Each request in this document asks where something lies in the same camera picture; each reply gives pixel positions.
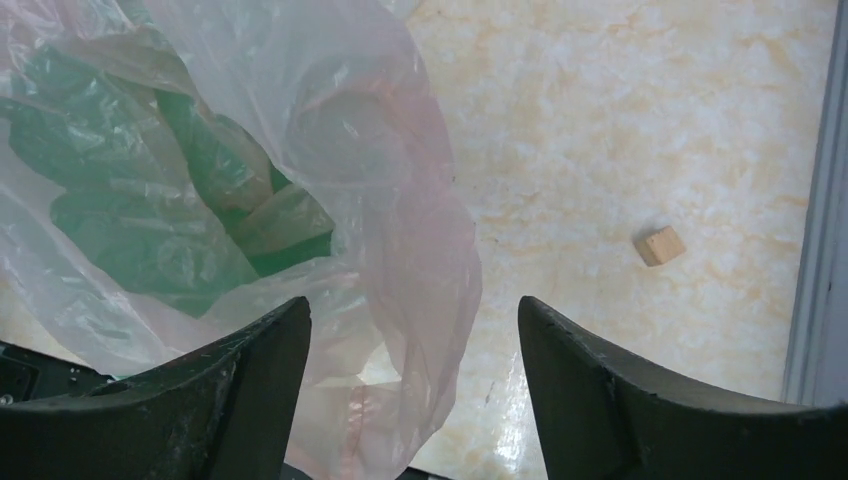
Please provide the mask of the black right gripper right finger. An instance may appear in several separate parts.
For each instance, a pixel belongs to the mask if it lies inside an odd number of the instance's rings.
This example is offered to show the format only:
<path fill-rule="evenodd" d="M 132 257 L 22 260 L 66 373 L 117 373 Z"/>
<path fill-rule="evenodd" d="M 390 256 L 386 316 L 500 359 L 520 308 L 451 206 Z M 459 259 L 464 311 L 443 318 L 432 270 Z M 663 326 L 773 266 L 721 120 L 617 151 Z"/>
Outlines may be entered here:
<path fill-rule="evenodd" d="M 518 306 L 552 479 L 843 479 L 847 408 L 793 405 L 687 377 L 571 321 Z"/>

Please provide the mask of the pink translucent trash bag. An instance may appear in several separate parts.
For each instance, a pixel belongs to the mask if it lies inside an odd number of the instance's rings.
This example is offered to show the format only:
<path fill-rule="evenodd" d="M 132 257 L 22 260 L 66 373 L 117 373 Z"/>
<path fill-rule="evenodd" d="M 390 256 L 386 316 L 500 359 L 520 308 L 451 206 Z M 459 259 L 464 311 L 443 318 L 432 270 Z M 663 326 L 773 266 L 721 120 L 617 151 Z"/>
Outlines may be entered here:
<path fill-rule="evenodd" d="M 12 151 L 1 113 L 2 310 L 123 379 L 304 297 L 311 347 L 287 462 L 315 479 L 399 476 L 454 405 L 482 287 L 404 22 L 378 1 L 5 1 L 1 102 L 46 47 L 237 125 L 329 216 L 331 249 L 199 317 L 128 292 L 52 223 L 61 189 Z"/>

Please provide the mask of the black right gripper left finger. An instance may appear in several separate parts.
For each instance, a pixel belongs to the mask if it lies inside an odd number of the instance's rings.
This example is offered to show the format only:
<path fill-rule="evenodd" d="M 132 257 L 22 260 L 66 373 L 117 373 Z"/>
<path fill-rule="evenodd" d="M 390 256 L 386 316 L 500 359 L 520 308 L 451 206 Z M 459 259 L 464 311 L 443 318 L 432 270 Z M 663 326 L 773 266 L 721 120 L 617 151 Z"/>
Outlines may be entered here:
<path fill-rule="evenodd" d="M 5 479 L 285 479 L 310 346 L 298 297 L 151 370 L 1 404 Z"/>

